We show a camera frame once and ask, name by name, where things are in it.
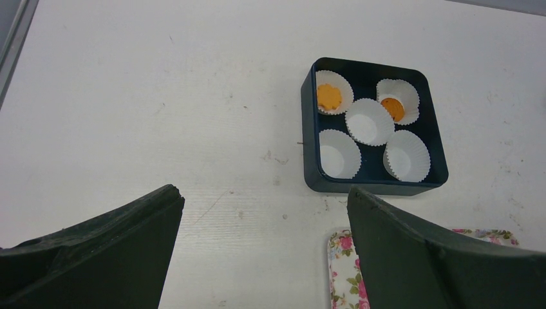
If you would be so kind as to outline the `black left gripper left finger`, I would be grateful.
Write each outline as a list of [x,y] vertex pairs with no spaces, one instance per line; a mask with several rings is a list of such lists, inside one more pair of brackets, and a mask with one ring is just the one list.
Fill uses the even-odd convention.
[[165,185],[1,250],[2,308],[157,308],[184,209]]

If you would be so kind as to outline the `orange flower cookie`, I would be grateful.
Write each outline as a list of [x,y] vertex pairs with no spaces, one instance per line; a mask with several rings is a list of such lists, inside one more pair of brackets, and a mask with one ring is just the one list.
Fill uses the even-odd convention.
[[343,103],[339,88],[331,84],[321,84],[317,87],[317,104],[323,111],[335,111]]

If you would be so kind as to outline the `orange round cookie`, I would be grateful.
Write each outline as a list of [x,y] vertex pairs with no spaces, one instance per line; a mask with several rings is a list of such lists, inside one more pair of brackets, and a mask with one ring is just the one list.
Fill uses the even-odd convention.
[[381,100],[381,105],[387,110],[394,122],[399,122],[404,118],[404,106],[399,100],[387,97]]

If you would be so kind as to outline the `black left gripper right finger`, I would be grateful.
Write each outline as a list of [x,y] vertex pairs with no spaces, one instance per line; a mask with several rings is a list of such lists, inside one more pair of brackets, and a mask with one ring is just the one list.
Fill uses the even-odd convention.
[[353,244],[372,308],[544,308],[545,254],[470,238],[353,187]]

